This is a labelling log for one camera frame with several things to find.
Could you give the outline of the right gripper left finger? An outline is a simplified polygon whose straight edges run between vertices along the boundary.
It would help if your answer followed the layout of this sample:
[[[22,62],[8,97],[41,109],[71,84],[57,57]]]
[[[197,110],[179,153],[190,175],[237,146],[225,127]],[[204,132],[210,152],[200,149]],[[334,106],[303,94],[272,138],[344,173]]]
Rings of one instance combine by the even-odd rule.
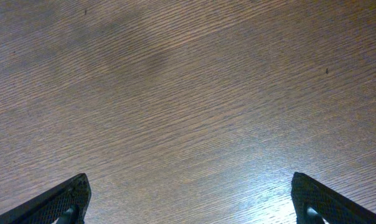
[[[84,224],[91,196],[88,177],[80,173],[3,213],[0,224]]]

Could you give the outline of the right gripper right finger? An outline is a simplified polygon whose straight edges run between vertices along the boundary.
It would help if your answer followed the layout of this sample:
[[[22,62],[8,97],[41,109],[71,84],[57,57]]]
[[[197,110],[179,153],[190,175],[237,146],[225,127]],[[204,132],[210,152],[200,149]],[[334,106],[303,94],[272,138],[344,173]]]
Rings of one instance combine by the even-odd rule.
[[[376,213],[304,173],[294,173],[291,198],[298,224],[376,223]]]

